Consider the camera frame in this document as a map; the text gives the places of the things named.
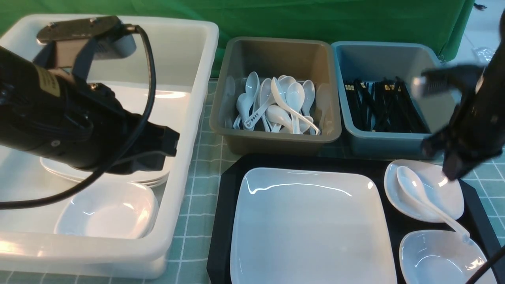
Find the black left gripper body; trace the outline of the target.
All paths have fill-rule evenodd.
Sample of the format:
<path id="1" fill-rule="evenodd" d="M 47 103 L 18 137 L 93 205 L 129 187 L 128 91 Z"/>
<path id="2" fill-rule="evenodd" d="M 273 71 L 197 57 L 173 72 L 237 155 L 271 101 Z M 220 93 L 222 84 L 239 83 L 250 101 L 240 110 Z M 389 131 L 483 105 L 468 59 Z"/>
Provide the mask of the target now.
<path id="1" fill-rule="evenodd" d="M 166 157 L 177 154 L 180 133 L 164 125 L 149 122 L 156 99 L 150 88 L 144 111 L 132 113 L 123 108 L 108 86 L 90 83 L 93 100 L 87 119 L 93 134 L 85 146 L 85 171 L 97 171 L 111 158 L 106 173 L 126 176 L 137 171 L 161 171 Z"/>

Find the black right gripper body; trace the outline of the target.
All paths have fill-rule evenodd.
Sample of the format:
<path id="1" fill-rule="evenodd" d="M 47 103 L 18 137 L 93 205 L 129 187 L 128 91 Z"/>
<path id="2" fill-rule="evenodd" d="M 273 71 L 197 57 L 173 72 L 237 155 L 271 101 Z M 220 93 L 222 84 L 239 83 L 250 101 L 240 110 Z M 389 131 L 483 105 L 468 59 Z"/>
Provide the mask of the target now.
<path id="1" fill-rule="evenodd" d="M 444 155 L 442 172 L 448 180 L 463 178 L 483 162 L 503 153 L 503 135 L 492 136 L 483 142 L 471 144 L 456 136 L 453 131 L 437 131 L 421 143 L 426 157 Z"/>

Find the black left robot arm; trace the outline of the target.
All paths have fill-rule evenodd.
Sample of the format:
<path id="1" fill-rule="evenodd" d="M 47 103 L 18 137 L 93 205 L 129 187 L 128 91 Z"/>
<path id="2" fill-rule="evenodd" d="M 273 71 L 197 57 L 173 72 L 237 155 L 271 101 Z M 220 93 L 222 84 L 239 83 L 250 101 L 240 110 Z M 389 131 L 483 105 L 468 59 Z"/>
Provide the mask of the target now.
<path id="1" fill-rule="evenodd" d="M 2 146 L 93 172 L 140 120 L 108 86 L 92 88 L 1 48 Z"/>

